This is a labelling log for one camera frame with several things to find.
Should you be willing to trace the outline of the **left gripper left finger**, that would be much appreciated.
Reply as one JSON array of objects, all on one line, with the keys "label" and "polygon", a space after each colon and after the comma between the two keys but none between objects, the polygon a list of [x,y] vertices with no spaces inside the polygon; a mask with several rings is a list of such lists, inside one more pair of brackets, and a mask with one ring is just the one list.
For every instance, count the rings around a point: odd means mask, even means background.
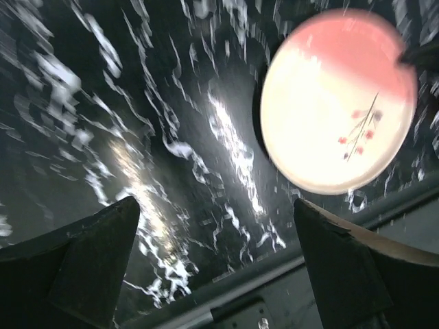
[{"label": "left gripper left finger", "polygon": [[1,249],[1,327],[109,328],[139,216],[125,197]]}]

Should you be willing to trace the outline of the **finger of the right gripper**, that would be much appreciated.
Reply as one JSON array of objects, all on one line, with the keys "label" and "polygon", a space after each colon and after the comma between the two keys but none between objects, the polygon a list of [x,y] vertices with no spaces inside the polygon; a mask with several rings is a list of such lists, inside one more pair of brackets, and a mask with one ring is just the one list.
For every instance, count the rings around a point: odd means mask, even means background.
[{"label": "finger of the right gripper", "polygon": [[438,43],[407,48],[397,59],[399,64],[412,65],[427,71],[438,70]]}]

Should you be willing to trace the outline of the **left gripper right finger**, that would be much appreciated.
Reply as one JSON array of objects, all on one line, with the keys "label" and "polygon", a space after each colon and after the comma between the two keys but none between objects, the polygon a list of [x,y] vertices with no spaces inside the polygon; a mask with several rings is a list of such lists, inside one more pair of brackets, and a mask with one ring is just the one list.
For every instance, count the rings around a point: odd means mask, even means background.
[{"label": "left gripper right finger", "polygon": [[438,255],[303,199],[294,222],[324,328],[437,328]]}]

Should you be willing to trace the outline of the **pink cream floral plate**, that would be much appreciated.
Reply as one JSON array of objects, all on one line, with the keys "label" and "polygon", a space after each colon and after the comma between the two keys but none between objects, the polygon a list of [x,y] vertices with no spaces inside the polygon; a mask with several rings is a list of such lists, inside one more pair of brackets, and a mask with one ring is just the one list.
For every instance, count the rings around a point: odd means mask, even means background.
[{"label": "pink cream floral plate", "polygon": [[378,14],[334,9],[283,41],[261,93],[268,155],[294,185],[339,195],[378,177],[400,150],[417,105],[398,31]]}]

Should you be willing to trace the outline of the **black marble pattern mat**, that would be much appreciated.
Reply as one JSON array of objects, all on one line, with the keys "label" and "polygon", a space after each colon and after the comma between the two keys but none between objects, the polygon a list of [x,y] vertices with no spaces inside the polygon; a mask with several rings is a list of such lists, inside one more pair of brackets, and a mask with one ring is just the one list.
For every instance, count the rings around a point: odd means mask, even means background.
[{"label": "black marble pattern mat", "polygon": [[135,196],[142,310],[291,247],[302,193],[257,105],[278,45],[333,8],[438,35],[437,1],[2,1],[1,246]]}]

